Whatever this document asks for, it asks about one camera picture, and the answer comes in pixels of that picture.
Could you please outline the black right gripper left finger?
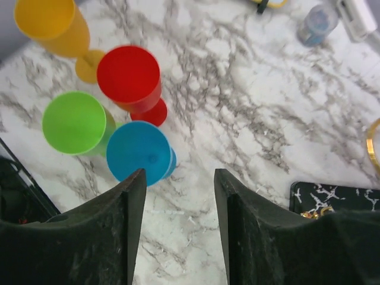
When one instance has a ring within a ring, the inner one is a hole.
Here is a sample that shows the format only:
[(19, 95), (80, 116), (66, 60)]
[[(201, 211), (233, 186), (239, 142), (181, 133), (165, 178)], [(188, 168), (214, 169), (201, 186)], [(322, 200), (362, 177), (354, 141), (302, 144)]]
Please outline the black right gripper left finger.
[(147, 192), (136, 170), (44, 223), (1, 222), (2, 284), (131, 284)]

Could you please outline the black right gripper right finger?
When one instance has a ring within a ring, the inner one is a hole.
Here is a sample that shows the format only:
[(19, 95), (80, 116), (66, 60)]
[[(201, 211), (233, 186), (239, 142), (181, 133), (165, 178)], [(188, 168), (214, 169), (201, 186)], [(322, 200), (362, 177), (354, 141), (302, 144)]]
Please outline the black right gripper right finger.
[(379, 213), (338, 211), (311, 219), (214, 174), (229, 284), (378, 284)]

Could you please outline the blue wine glass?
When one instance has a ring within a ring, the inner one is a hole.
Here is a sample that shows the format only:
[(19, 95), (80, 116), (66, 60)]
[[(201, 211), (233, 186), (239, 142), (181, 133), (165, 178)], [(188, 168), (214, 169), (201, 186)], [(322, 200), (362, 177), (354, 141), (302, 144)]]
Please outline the blue wine glass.
[(112, 134), (107, 144), (106, 161), (118, 181), (144, 169), (147, 185), (152, 186), (173, 173), (177, 157), (158, 127), (144, 121), (132, 121)]

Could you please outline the green wine glass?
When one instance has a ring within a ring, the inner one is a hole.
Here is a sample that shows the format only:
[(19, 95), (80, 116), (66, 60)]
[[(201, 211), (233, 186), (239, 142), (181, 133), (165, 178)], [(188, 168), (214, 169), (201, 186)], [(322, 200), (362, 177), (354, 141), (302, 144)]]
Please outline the green wine glass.
[(83, 91), (58, 95), (42, 117), (47, 143), (70, 156), (104, 156), (110, 137), (120, 126), (98, 99)]

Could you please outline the red wine glass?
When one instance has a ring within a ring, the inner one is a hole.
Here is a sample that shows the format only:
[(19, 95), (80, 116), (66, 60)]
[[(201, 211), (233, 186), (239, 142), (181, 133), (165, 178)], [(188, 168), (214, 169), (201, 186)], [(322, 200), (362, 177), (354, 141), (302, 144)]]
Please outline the red wine glass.
[(97, 83), (133, 121), (160, 126), (166, 120), (159, 63), (143, 47), (124, 45), (105, 54), (97, 67)]

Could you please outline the yellow wine glass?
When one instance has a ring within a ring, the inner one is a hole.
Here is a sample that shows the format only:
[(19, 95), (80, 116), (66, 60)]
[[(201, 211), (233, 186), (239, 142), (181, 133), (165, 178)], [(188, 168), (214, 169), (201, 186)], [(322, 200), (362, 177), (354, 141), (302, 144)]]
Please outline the yellow wine glass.
[(48, 52), (75, 58), (77, 77), (97, 83), (102, 50), (90, 48), (90, 30), (75, 1), (17, 1), (14, 20), (18, 29)]

